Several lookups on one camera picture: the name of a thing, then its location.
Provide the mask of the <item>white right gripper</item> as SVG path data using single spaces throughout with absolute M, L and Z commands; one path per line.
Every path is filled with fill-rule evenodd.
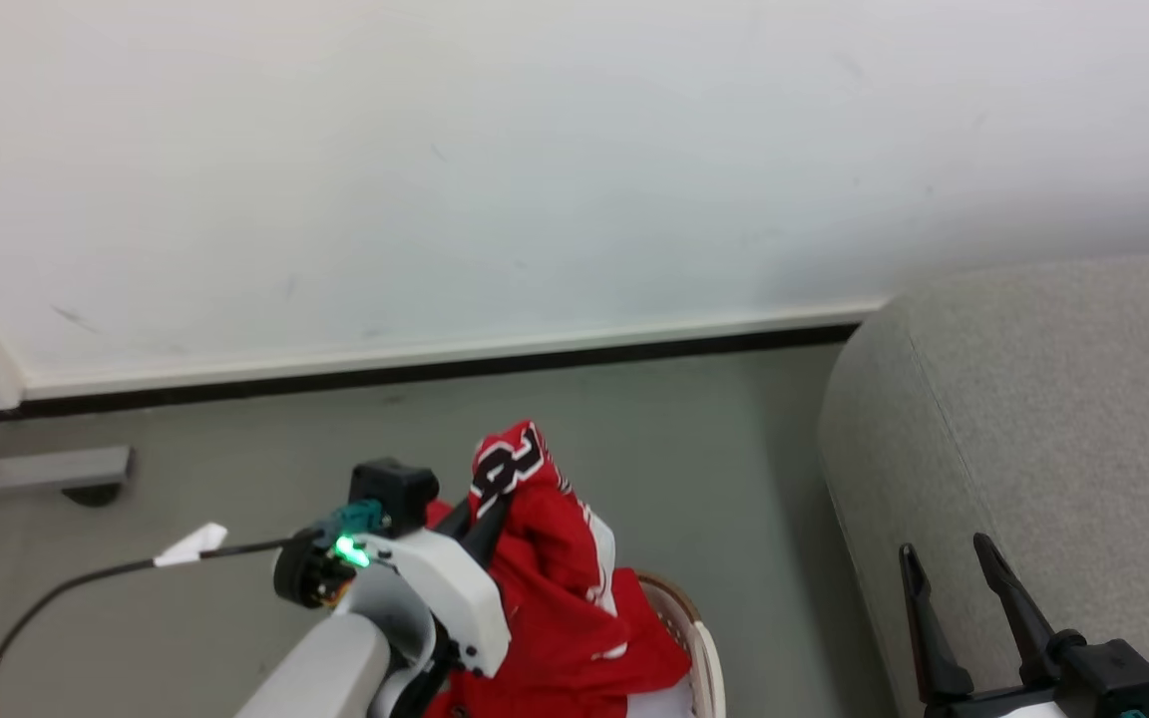
M 909 636 L 913 653 L 923 718 L 1092 718 L 1089 709 L 1067 712 L 1047 689 L 1061 680 L 1058 654 L 1086 640 L 1073 628 L 1054 631 L 1030 590 L 1009 568 L 989 535 L 976 533 L 972 549 L 986 586 L 997 595 L 1018 650 L 1018 677 L 1025 689 L 988 690 L 971 696 L 974 682 L 958 664 L 953 646 L 932 604 L 930 576 L 911 542 L 900 545 L 899 568 L 907 601 Z M 1141 709 L 1127 709 L 1108 718 L 1149 718 Z

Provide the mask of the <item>red sports jersey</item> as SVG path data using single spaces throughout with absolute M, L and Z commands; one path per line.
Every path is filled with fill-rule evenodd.
M 506 663 L 491 678 L 453 674 L 424 718 L 624 718 L 629 695 L 688 674 L 637 573 L 616 563 L 612 530 L 574 494 L 533 422 L 475 451 L 476 517 L 506 496 L 489 568 L 512 633 Z

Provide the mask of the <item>white garment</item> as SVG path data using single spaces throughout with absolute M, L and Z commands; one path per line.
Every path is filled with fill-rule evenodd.
M 668 689 L 629 695 L 624 718 L 696 718 L 689 678 L 680 678 Z

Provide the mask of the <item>grey metal furniture leg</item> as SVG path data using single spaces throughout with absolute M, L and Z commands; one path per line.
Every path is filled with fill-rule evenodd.
M 131 481 L 133 447 L 0 456 L 0 497 Z

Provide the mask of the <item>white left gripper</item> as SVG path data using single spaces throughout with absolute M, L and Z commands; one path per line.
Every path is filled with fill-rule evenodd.
M 398 604 L 415 610 L 418 631 L 437 626 L 458 649 L 466 672 L 493 677 L 506 663 L 512 635 L 498 582 L 487 572 L 506 532 L 508 497 L 494 497 L 475 519 L 469 499 L 458 501 L 433 531 L 414 528 L 398 538 L 357 533 L 355 607 L 375 577 L 398 582 Z

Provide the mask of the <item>beige laundry basket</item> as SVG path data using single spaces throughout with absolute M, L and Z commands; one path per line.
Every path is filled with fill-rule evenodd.
M 650 601 L 653 612 L 674 644 L 688 655 L 691 667 L 687 677 L 692 685 L 696 718 L 728 718 L 728 695 L 722 674 L 719 650 L 697 605 L 679 582 L 647 572 L 640 572 L 637 577 L 643 595 Z

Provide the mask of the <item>grey fabric sofa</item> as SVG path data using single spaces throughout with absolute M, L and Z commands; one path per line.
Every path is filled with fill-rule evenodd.
M 845 345 L 818 450 L 899 718 L 921 718 L 911 542 L 977 690 L 1018 651 L 972 536 L 1056 630 L 1149 661 L 1149 254 L 994 268 L 890 300 Z

